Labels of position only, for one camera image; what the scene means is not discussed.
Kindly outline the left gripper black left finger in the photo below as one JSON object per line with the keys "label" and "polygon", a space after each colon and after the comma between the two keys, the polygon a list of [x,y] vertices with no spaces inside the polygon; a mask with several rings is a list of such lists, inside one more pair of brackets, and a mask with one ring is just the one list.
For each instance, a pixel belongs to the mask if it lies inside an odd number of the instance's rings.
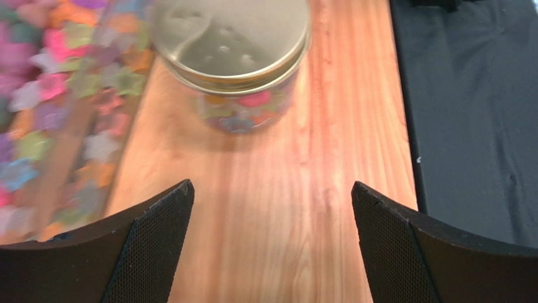
{"label": "left gripper black left finger", "polygon": [[1,301],[167,302],[193,204],[186,179],[47,241],[1,246]]}

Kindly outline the gold round tin lid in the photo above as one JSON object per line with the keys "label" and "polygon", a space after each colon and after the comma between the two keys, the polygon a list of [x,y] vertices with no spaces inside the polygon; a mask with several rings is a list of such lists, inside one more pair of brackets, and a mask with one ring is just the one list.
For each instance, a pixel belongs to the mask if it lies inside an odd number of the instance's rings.
{"label": "gold round tin lid", "polygon": [[164,66],[209,94],[274,87],[298,69],[311,41],[307,1],[155,1],[148,15]]}

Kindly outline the clear round plastic jar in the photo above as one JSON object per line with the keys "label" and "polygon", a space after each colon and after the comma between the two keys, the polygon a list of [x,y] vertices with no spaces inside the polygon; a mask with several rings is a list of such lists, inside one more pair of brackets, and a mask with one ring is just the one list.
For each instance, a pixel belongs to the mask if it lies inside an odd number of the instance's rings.
{"label": "clear round plastic jar", "polygon": [[198,93],[196,107],[212,127],[228,133],[249,133],[277,122],[292,104],[296,75],[273,88],[240,97]]}

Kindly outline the clear box of translucent candies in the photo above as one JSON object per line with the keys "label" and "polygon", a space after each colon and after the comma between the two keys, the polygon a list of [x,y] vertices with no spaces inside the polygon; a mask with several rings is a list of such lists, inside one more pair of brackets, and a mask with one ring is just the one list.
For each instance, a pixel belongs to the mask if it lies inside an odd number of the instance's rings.
{"label": "clear box of translucent candies", "polygon": [[155,57],[150,1],[1,2],[1,243],[102,217]]}

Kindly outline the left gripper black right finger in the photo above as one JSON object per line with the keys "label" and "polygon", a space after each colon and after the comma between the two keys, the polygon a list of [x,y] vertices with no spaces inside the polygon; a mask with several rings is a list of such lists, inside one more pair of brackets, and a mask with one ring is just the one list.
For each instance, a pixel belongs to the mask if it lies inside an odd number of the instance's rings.
{"label": "left gripper black right finger", "polygon": [[361,182],[351,196],[374,302],[537,301],[537,249],[458,229]]}

